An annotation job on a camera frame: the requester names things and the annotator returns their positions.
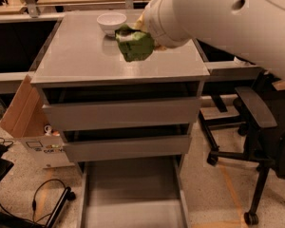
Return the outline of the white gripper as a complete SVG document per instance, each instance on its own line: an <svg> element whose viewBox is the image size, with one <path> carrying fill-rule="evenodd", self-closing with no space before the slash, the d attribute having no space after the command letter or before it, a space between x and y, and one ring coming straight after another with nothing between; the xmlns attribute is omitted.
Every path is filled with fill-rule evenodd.
<svg viewBox="0 0 285 228"><path fill-rule="evenodd" d="M156 41L156 51L178 48L187 44L192 35L184 29L178 12L188 9L192 0L151 0L144 13L134 24L134 29L151 34Z"/></svg>

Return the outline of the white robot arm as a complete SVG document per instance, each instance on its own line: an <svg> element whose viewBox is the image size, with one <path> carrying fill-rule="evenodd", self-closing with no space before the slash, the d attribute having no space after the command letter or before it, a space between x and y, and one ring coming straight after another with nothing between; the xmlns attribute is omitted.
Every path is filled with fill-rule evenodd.
<svg viewBox="0 0 285 228"><path fill-rule="evenodd" d="M151 0L142 24L166 48L198 39L285 81L285 0Z"/></svg>

